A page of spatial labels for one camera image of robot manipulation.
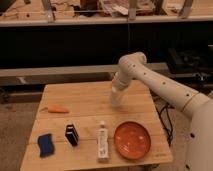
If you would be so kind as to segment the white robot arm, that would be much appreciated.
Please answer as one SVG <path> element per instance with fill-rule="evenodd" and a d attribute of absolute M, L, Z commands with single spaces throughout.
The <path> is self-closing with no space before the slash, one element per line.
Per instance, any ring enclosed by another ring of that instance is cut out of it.
<path fill-rule="evenodd" d="M 191 119 L 185 171 L 213 171 L 213 99 L 146 67 L 143 52 L 119 59 L 112 80 L 111 104 L 119 106 L 123 92 L 137 79 Z"/>

